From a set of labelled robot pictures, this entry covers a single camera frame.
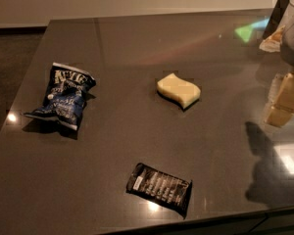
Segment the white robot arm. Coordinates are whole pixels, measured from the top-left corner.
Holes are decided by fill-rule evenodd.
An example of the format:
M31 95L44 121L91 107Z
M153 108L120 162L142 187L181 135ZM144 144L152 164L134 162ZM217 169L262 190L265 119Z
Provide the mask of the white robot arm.
M283 30L294 16L294 0L277 0L263 34L260 49L279 52Z

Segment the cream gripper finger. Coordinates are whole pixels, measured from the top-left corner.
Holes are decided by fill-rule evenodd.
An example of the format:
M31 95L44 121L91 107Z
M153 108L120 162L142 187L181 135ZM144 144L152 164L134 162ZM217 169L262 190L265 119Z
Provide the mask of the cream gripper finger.
M285 26L283 25L282 27L278 28L273 34L263 40L260 44L260 49L269 53L279 52L284 29Z

